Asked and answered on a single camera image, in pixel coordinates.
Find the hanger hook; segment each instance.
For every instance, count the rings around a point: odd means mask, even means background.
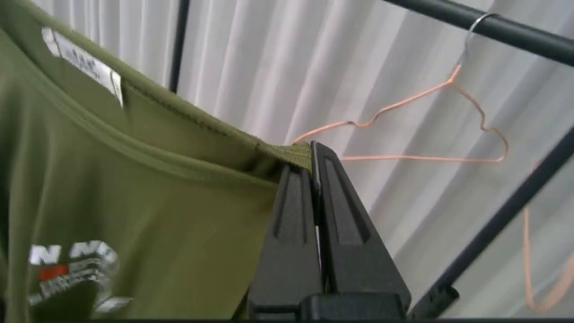
[[[484,20],[484,18],[486,17],[490,17],[493,15],[498,15],[497,13],[485,13],[482,16],[478,17],[473,24],[470,26],[470,28],[468,29],[468,31],[466,32],[466,36],[465,36],[465,47],[463,48],[463,53],[461,54],[460,58],[458,59],[458,63],[457,65],[462,66],[462,64],[468,59],[469,56],[469,47],[470,47],[470,39],[474,34],[474,29],[476,28],[476,26],[478,26],[479,23],[481,23],[482,20]]]

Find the white curtain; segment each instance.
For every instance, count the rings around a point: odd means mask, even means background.
[[[458,1],[574,38],[570,0]],[[178,1],[37,0],[166,86]],[[178,94],[274,144],[327,123],[367,121],[381,107],[446,80],[465,31],[382,1],[192,0]],[[480,36],[458,83],[510,142],[500,164],[353,161],[345,168],[415,303],[574,124],[574,69]],[[502,143],[452,90],[381,116],[370,129],[317,135],[339,155],[496,158]],[[531,204],[536,297],[574,250],[573,167]],[[525,306],[522,218],[455,286],[445,317],[534,317]],[[547,317],[574,316],[574,292]]]

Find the green shirt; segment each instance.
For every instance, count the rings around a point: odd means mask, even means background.
[[[1,2],[0,27],[7,321],[230,318],[281,168],[309,169],[309,146],[224,124],[29,2]],[[64,41],[87,54],[72,64]],[[119,94],[102,66],[121,77]]]

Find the black metal rod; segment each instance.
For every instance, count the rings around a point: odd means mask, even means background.
[[[186,37],[187,13],[189,0],[179,0],[178,21],[176,23],[175,39],[173,40],[173,56],[171,59],[170,91],[178,93],[179,72],[181,70],[181,57],[183,56],[183,43]]]
[[[446,0],[383,0],[468,30],[485,12]],[[513,22],[499,15],[479,23],[474,32],[541,57],[574,66],[574,40]]]
[[[420,319],[425,318],[426,315],[420,313],[420,308],[424,306],[424,302],[431,299],[432,291],[452,285],[494,241],[499,233],[504,230],[510,221],[518,215],[518,212],[550,181],[573,153],[574,127],[558,142],[544,158],[544,161],[526,178],[499,211],[478,232],[463,252],[458,255],[437,282],[414,306],[412,313],[416,313],[416,316]]]

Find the copper wire hanger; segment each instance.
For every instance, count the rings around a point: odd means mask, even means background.
[[[474,21],[474,23],[472,24],[472,26],[470,27],[470,29],[468,30],[468,32],[466,33],[466,37],[465,37],[465,47],[463,49],[463,52],[460,56],[460,58],[457,61],[457,64],[455,65],[450,77],[444,82],[441,83],[439,85],[436,85],[434,87],[429,88],[428,90],[424,91],[424,92],[420,92],[419,94],[416,94],[408,99],[399,101],[395,104],[391,104],[389,106],[386,106],[382,109],[380,109],[375,116],[368,122],[366,123],[360,123],[360,122],[355,122],[352,120],[346,120],[346,121],[341,121],[341,122],[336,122],[334,124],[330,124],[330,125],[326,125],[323,127],[319,127],[317,129],[311,130],[309,132],[307,132],[306,134],[303,134],[301,136],[299,136],[298,138],[296,138],[293,142],[299,142],[300,140],[310,136],[310,135],[315,135],[324,131],[327,131],[329,129],[333,129],[336,127],[341,127],[341,126],[355,126],[355,127],[359,127],[359,128],[366,128],[366,127],[370,127],[374,124],[374,122],[377,120],[377,118],[385,113],[385,112],[389,112],[392,109],[397,109],[400,107],[403,107],[404,105],[414,101],[414,100],[418,100],[424,96],[427,96],[433,92],[436,92],[442,88],[446,88],[446,87],[451,87],[453,89],[455,89],[457,92],[459,92],[460,94],[462,94],[467,100],[469,100],[471,103],[473,103],[473,106],[476,108],[476,110],[478,111],[478,113],[480,113],[481,115],[481,124],[480,124],[480,128],[482,131],[484,132],[492,132],[495,133],[498,137],[500,137],[500,139],[502,140],[502,142],[504,143],[504,154],[502,154],[501,157],[497,158],[497,159],[467,159],[467,158],[449,158],[449,157],[430,157],[430,156],[410,156],[410,155],[382,155],[382,156],[352,156],[352,157],[342,157],[341,161],[367,161],[367,160],[397,160],[397,159],[406,159],[406,160],[418,160],[418,161],[435,161],[435,162],[502,162],[506,159],[507,155],[509,154],[509,142],[507,141],[506,137],[501,133],[501,131],[496,128],[496,127],[486,127],[485,123],[486,123],[486,114],[484,113],[483,109],[481,108],[480,104],[467,92],[465,92],[459,85],[457,85],[455,83],[455,80],[458,76],[458,74],[460,73],[460,69],[463,66],[463,63],[467,60],[468,58],[468,44],[471,38],[471,35],[473,35],[473,30],[476,28],[476,26],[486,17],[494,15],[496,13],[487,13],[483,16],[481,16],[480,18],[478,18],[476,21]]]
[[[562,273],[561,277],[554,284],[552,289],[543,297],[540,305],[536,305],[533,287],[532,287],[532,270],[530,266],[530,212],[528,207],[524,209],[524,227],[523,227],[523,256],[524,256],[524,277],[525,277],[525,289],[526,289],[526,304],[530,308],[538,313],[544,313],[551,310],[556,306],[562,298],[566,295],[572,283],[574,283],[574,253],[572,253],[566,263],[566,268]]]

